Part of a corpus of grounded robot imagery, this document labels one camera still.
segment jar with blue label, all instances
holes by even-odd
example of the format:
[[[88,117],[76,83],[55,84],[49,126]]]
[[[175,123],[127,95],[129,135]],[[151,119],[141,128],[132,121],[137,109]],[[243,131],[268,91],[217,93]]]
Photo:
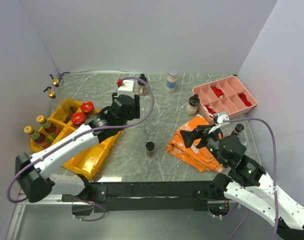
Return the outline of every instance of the jar with blue label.
[[[172,93],[175,91],[177,82],[178,72],[176,70],[168,71],[167,81],[166,81],[166,91]]]

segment blue label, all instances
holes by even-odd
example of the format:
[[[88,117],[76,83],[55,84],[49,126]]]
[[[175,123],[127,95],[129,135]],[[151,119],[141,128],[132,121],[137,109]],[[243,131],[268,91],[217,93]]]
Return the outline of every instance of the blue label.
[[[176,82],[169,82],[169,81],[166,81],[166,86],[169,88],[169,89],[174,89],[176,87]]]

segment gray marble surface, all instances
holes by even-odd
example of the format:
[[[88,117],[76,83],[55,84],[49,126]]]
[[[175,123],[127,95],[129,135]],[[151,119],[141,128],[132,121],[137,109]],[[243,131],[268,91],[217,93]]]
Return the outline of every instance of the gray marble surface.
[[[69,90],[73,98],[79,101],[91,101],[95,107],[102,109],[109,106],[112,93],[116,90],[116,81],[129,73],[68,73],[62,78],[61,87]],[[185,113],[185,107],[192,88],[201,84],[226,77],[222,74],[180,74],[176,91],[166,92],[167,74],[146,74],[155,95],[152,115],[142,124],[127,128],[118,138],[109,156],[104,160],[95,181],[129,182],[129,181],[202,181],[212,180],[216,172],[200,173],[193,166],[166,153],[166,144],[176,130],[192,117]],[[151,103],[150,93],[141,97],[141,116],[145,116]],[[248,122],[243,122],[244,132],[241,142],[247,147],[246,154],[260,163],[257,149]],[[225,135],[230,134],[236,123],[222,128]],[[148,157],[145,144],[155,143],[155,154]],[[60,169],[62,174],[71,174]]]

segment yellow container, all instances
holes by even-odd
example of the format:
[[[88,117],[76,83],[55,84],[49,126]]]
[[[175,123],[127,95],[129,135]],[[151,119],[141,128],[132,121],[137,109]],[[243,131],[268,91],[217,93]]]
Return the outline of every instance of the yellow container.
[[[77,112],[81,112],[80,106],[81,102],[74,100],[75,105],[78,107]],[[62,122],[59,118],[59,111],[61,111],[59,107],[55,112],[48,118],[52,123],[54,123],[58,128],[61,129],[60,134],[53,141],[52,145],[70,135],[77,129],[71,121],[67,124]],[[45,136],[53,140],[50,134],[48,134],[43,127],[39,129],[39,132],[43,133]],[[74,173],[83,174],[89,181],[93,180],[93,177],[98,172],[103,160],[109,154],[110,148],[115,144],[116,139],[121,134],[121,131],[118,132],[117,135],[109,137],[105,141],[90,147],[83,152],[79,153],[75,157],[71,158],[69,161],[63,164],[63,166]],[[33,152],[39,152],[43,150],[36,142],[32,139],[30,140],[30,148]]]

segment pink compartment box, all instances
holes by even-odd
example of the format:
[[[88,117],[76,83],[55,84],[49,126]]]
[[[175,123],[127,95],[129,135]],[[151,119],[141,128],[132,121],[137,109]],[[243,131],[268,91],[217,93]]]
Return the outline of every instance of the pink compartment box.
[[[224,97],[218,99],[211,87],[217,87],[222,90]],[[247,100],[252,104],[252,106],[246,106],[243,103],[238,96],[242,93],[246,95]],[[235,76],[225,77],[217,81],[196,86],[193,88],[193,94],[198,94],[200,99],[198,111],[209,124],[213,124],[214,121],[205,110],[205,106],[207,105],[210,105],[217,113],[226,111],[230,119],[248,113],[257,105],[255,98]]]

